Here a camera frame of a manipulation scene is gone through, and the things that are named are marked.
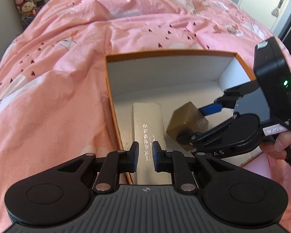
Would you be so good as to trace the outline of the person right hand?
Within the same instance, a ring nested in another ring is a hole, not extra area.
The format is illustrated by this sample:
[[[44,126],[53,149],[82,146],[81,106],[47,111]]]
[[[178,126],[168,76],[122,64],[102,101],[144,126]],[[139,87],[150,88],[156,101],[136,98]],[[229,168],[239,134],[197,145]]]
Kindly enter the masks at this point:
[[[291,145],[291,131],[285,131],[280,133],[276,140],[273,141],[262,141],[259,144],[260,149],[268,157],[270,167],[283,167],[288,166],[291,168],[290,164],[287,163],[286,157],[288,155],[285,150]]]

